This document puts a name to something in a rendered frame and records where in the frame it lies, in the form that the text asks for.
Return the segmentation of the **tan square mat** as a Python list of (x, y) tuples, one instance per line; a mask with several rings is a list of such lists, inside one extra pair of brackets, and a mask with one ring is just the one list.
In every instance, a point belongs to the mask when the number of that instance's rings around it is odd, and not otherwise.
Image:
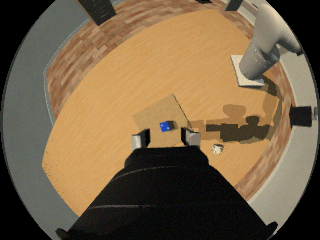
[[(181, 142), (181, 127), (192, 130), (173, 94), (153, 103), (132, 117), (140, 131), (145, 128), (150, 129), (149, 148), (172, 147)], [(162, 132), (159, 124), (165, 121), (169, 122), (171, 129)]]

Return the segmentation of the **blue die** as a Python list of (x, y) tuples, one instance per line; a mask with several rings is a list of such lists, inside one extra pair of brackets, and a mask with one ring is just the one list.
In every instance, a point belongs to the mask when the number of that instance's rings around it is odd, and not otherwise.
[(160, 128), (161, 128), (162, 132), (170, 130), (170, 126), (169, 126), (168, 121), (162, 122), (159, 125), (160, 125)]

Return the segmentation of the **white die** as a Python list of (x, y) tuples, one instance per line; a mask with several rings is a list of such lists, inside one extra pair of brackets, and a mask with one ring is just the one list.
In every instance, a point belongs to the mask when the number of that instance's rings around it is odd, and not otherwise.
[(214, 145), (211, 149), (211, 152), (215, 153), (215, 154), (220, 154), (222, 147), (218, 146), (218, 145)]

